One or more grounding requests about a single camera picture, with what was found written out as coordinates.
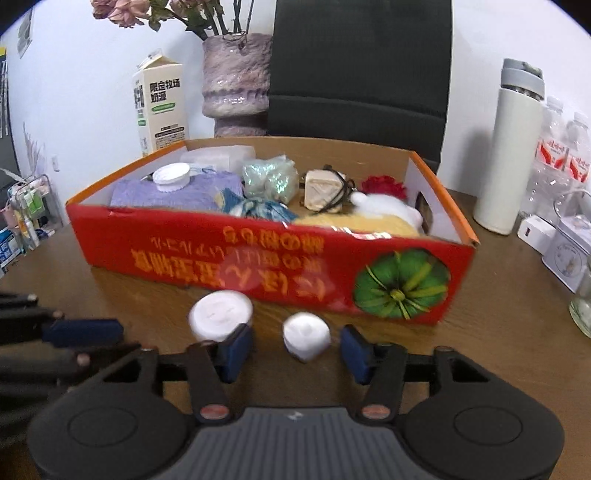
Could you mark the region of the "white round container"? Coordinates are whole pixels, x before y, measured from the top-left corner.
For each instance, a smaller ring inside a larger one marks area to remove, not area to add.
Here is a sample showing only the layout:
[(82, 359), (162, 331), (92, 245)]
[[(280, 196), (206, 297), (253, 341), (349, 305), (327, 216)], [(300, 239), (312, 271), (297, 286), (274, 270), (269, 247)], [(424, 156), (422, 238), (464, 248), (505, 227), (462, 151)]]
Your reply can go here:
[(190, 330), (198, 341), (221, 342), (252, 320), (252, 301), (238, 291), (219, 290), (195, 303), (188, 313)]

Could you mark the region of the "blue white snack bag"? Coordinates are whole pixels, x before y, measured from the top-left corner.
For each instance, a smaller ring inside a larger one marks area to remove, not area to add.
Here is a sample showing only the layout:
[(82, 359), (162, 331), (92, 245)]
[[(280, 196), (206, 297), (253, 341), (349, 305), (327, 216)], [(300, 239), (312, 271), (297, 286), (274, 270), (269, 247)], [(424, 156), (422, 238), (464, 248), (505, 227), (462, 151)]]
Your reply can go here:
[(214, 196), (214, 201), (222, 213), (236, 218), (249, 218), (291, 223), (297, 220), (297, 214), (283, 203), (259, 199), (244, 198), (229, 188), (224, 188)]

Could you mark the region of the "purple cloth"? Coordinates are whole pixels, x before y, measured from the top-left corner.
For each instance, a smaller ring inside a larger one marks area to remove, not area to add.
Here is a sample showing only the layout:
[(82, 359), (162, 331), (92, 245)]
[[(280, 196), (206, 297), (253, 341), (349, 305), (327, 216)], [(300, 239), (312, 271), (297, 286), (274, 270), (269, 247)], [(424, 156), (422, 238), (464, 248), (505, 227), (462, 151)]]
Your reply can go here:
[(172, 192), (160, 191), (153, 181), (121, 180), (115, 183), (109, 206), (218, 211), (218, 201), (225, 189), (242, 196), (242, 178), (231, 172), (211, 171), (190, 177), (186, 186)]

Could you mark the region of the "red artificial rose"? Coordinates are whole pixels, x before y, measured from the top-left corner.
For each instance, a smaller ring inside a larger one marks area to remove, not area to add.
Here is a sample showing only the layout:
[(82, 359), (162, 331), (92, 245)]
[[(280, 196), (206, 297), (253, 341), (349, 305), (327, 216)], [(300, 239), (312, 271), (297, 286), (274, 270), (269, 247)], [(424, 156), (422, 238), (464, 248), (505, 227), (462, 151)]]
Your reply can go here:
[(361, 191), (366, 194), (382, 194), (407, 201), (407, 188), (403, 182), (389, 175), (370, 176), (363, 180)]

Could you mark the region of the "iridescent wrapper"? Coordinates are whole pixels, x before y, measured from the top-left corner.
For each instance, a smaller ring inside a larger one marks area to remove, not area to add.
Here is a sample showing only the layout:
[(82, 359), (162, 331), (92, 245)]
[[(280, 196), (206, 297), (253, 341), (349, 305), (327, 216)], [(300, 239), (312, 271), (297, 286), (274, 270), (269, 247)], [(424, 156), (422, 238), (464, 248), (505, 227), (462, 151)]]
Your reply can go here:
[(290, 203), (300, 188), (296, 163), (286, 155), (267, 160), (253, 159), (242, 165), (243, 192), (246, 198)]

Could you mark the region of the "white round lid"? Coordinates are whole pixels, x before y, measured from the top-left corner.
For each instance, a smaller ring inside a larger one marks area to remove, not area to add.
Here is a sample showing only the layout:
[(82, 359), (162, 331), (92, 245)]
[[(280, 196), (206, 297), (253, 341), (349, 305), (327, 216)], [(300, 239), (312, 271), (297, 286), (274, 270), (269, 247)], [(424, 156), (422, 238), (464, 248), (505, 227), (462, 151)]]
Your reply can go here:
[(152, 181), (160, 192), (170, 193), (183, 189), (190, 181), (190, 166), (184, 162), (162, 166), (152, 174)]

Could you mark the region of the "clear plastic wipes pack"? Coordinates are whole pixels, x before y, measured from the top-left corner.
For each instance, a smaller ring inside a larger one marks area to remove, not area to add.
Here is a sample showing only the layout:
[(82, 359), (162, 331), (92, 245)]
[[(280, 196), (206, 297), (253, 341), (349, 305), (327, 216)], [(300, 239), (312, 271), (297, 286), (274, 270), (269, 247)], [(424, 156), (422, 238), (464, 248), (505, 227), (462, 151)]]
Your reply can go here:
[(253, 147), (233, 145), (188, 150), (181, 154), (179, 161), (187, 163), (192, 174), (215, 171), (242, 176), (243, 164), (255, 159)]

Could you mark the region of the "metal storage rack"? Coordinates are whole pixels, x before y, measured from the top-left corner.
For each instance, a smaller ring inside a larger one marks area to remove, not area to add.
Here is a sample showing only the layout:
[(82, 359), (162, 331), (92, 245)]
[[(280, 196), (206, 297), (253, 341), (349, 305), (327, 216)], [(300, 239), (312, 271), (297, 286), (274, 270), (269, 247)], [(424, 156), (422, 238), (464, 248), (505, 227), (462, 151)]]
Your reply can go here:
[(43, 174), (25, 179), (1, 169), (12, 180), (7, 200), (1, 204), (1, 275), (21, 256), (37, 249), (40, 244), (64, 226), (57, 196), (49, 177)]

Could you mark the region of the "red cardboard box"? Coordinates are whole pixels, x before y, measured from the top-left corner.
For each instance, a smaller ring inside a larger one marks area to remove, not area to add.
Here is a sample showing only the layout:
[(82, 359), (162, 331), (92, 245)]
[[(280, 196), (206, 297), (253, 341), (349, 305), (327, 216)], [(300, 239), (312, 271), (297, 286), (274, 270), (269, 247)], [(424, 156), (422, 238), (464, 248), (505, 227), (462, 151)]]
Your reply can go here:
[(142, 178), (183, 153), (219, 147), (188, 140), (149, 154), (68, 200), (86, 261), (111, 271), (183, 286), (236, 290), (305, 309), (368, 313), (434, 324), (449, 307), (479, 244), (461, 209), (415, 152), (359, 142), (249, 137), (263, 158), (286, 155), (301, 171), (325, 165), (362, 181), (389, 175), (427, 214), (415, 238), (111, 205), (115, 184)]

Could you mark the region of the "white thermos bottle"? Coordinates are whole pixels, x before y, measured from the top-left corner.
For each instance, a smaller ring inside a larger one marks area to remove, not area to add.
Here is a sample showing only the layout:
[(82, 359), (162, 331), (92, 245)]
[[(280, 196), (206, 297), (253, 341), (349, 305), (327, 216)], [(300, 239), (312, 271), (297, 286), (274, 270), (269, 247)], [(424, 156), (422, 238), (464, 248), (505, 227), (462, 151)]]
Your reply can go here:
[(541, 69), (503, 61), (496, 117), (482, 186), (473, 212), (483, 228), (512, 232), (541, 131), (545, 82)]

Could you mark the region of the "white usb charger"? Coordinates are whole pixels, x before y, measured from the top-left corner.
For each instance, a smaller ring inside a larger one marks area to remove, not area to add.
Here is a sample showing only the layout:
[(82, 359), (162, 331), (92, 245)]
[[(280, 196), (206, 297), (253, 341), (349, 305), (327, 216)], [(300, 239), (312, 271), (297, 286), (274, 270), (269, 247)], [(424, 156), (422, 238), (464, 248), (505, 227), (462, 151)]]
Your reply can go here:
[(555, 235), (556, 228), (538, 215), (524, 218), (517, 230), (517, 236), (535, 251), (544, 255)]

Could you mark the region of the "clear drinking glass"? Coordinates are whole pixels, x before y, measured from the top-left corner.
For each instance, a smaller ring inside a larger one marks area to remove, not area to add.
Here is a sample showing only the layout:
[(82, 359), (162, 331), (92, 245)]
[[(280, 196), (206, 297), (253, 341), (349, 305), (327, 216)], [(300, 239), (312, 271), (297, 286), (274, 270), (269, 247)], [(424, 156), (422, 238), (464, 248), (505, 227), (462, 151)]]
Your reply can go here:
[(569, 304), (569, 313), (579, 330), (591, 338), (591, 276), (587, 269)]

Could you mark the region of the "small white tin box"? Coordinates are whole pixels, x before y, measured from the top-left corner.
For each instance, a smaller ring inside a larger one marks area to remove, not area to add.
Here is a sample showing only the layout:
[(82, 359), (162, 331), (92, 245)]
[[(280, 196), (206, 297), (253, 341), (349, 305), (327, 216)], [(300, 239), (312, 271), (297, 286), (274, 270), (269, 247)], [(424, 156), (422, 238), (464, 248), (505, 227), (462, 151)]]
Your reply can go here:
[(589, 256), (590, 220), (579, 214), (559, 221), (550, 246), (542, 256), (542, 262), (575, 293), (588, 270)]

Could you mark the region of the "white green milk carton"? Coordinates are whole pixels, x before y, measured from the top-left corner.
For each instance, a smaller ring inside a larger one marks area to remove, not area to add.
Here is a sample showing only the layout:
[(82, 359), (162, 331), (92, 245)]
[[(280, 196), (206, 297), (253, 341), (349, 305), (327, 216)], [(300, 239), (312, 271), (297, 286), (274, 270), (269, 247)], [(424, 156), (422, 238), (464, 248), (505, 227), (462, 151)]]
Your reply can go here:
[(158, 49), (138, 65), (132, 86), (143, 156), (188, 138), (180, 63)]

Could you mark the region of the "black paper bag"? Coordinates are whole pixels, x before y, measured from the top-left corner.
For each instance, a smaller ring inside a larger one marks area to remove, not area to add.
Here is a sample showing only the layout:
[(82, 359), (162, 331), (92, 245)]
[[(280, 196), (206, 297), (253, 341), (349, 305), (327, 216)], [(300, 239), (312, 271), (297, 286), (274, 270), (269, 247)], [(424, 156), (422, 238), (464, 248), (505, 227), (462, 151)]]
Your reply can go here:
[(267, 128), (413, 150), (441, 162), (453, 6), (433, 1), (280, 1)]

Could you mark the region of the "dried pink flowers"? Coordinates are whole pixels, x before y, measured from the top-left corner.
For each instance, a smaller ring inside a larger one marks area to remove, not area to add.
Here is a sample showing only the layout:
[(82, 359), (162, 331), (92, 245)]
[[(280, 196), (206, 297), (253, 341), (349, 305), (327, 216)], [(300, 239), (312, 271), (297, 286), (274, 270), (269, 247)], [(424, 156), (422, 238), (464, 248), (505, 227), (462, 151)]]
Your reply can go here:
[(244, 1), (231, 2), (230, 16), (218, 0), (92, 0), (92, 14), (96, 20), (108, 20), (121, 29), (147, 25), (158, 32), (168, 20), (176, 20), (200, 40), (213, 36), (245, 35), (252, 22), (255, 1), (247, 2), (246, 21), (242, 22)]

